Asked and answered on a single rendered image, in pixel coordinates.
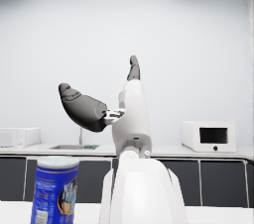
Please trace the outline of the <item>white microwave with dark window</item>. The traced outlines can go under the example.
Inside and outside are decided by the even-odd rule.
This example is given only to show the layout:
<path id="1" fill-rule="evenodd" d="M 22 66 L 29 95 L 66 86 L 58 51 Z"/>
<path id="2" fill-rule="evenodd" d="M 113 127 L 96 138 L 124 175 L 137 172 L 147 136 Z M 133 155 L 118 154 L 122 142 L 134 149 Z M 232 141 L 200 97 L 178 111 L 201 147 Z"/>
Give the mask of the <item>white microwave with dark window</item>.
<path id="1" fill-rule="evenodd" d="M 182 144 L 195 152 L 234 153 L 235 126 L 232 122 L 183 121 Z"/>

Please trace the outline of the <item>white boxy appliance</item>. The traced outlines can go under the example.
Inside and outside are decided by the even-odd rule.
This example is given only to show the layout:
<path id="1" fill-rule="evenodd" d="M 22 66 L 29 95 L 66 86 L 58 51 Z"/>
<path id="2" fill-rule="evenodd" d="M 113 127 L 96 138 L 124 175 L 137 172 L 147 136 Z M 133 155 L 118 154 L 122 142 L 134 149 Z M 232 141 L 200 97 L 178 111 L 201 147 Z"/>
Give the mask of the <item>white boxy appliance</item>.
<path id="1" fill-rule="evenodd" d="M 24 149 L 40 140 L 40 128 L 0 128 L 0 149 Z"/>

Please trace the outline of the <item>blue printed can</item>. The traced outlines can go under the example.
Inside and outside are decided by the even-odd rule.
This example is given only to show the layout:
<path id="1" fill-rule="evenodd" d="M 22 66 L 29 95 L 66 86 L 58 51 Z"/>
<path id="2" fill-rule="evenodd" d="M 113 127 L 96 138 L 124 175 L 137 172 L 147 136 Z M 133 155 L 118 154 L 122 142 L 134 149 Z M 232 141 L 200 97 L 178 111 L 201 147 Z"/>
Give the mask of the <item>blue printed can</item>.
<path id="1" fill-rule="evenodd" d="M 78 167 L 75 157 L 37 160 L 31 224 L 73 224 Z"/>

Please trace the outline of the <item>kitchen counter with dark cabinets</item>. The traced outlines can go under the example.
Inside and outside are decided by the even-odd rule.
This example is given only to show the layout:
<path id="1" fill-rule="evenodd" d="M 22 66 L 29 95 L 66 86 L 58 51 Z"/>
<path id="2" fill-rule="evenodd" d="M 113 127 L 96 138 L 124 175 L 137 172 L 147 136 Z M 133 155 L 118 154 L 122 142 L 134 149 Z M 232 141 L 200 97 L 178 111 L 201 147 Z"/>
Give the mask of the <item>kitchen counter with dark cabinets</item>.
<path id="1" fill-rule="evenodd" d="M 42 156 L 77 156 L 78 203 L 101 201 L 102 182 L 118 167 L 115 148 L 101 145 L 80 149 L 41 144 L 26 149 L 0 149 L 0 199 L 31 201 L 36 160 Z M 234 153 L 196 153 L 184 146 L 155 146 L 152 157 L 179 179 L 187 206 L 254 207 L 254 152 L 239 147 Z"/>

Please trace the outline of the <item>steel sink with faucet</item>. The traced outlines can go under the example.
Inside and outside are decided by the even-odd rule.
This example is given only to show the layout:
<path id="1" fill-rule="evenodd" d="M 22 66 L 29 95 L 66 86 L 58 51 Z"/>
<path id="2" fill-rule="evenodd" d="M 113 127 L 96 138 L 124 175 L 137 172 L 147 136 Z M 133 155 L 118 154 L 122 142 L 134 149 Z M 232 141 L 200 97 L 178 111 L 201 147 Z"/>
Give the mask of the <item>steel sink with faucet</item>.
<path id="1" fill-rule="evenodd" d="M 95 150 L 96 148 L 99 147 L 99 145 L 84 145 L 82 140 L 83 140 L 82 128 L 80 127 L 77 145 L 57 145 L 50 149 L 52 150 Z"/>

